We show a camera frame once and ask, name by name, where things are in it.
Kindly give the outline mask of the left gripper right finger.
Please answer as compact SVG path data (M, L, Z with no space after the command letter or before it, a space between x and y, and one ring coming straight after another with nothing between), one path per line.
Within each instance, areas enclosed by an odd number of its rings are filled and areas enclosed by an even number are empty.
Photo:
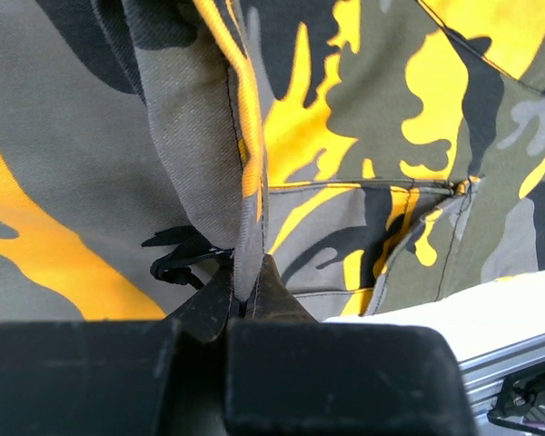
M265 256L226 332L232 435L473 435L458 362L433 329L317 322Z

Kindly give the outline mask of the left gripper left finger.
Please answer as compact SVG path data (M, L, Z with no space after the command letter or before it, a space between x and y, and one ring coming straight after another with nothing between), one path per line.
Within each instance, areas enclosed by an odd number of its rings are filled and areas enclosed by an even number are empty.
M160 321L0 322L0 435L223 435L219 271Z

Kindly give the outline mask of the yellow green camouflage trousers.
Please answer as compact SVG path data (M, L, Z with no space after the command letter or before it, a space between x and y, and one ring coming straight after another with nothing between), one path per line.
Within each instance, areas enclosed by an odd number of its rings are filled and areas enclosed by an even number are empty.
M0 1L0 322L265 255L320 320L545 271L545 1Z

